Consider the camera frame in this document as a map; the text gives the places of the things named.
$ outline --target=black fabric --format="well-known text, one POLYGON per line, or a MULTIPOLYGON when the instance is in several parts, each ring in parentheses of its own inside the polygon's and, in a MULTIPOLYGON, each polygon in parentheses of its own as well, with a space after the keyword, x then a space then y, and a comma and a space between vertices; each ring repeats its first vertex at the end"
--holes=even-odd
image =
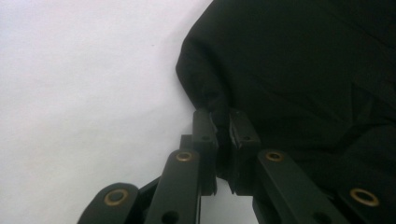
POLYGON ((235 107, 264 147, 288 151, 318 185, 379 176, 396 189, 395 47, 392 0, 215 0, 186 37, 177 74, 212 113, 223 165, 235 107))

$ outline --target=black cloth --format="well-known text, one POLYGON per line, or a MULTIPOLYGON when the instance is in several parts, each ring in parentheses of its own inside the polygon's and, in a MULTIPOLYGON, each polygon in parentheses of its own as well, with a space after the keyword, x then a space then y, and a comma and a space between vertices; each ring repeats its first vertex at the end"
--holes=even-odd
POLYGON ((318 185, 367 182, 396 211, 395 48, 392 0, 215 0, 177 74, 211 112, 224 164, 234 107, 318 185))

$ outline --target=black garment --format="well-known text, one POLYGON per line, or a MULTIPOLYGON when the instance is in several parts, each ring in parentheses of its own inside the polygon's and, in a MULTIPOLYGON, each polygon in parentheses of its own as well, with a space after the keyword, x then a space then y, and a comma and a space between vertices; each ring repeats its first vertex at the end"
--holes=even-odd
POLYGON ((395 48, 395 1, 215 0, 177 74, 223 148, 235 107, 318 185, 367 183, 396 211, 395 48))

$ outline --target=white background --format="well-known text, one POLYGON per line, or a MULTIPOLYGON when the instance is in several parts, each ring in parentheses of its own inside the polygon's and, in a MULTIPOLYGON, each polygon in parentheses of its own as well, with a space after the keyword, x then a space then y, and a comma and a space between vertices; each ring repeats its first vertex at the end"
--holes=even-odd
MULTIPOLYGON (((0 0, 0 223, 77 223, 161 175, 194 111, 181 43, 209 0, 0 0)), ((257 223, 219 181, 203 224, 257 223)))

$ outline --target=brass rivet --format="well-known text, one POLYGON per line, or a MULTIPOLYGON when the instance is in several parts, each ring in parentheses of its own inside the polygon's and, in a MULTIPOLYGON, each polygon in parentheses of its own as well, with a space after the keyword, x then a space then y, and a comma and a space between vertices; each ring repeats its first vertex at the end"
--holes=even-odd
POLYGON ((283 155, 274 151, 267 152, 267 154, 265 154, 265 158, 269 161, 283 161, 283 155))
POLYGON ((178 161, 190 161, 192 154, 190 152, 180 152, 176 155, 178 161))
POLYGON ((365 190, 365 189, 352 189, 349 192, 349 194, 358 203, 362 203, 362 204, 370 206, 370 207, 379 206, 378 198, 372 192, 370 192, 368 190, 365 190), (369 199, 364 199, 359 194, 363 194, 364 196, 366 196, 369 199))
POLYGON ((108 206, 116 206, 122 204, 123 201, 128 197, 128 191, 126 189, 113 189, 105 197, 105 204, 108 206), (120 199, 112 200, 111 197, 116 194, 121 194, 120 199))

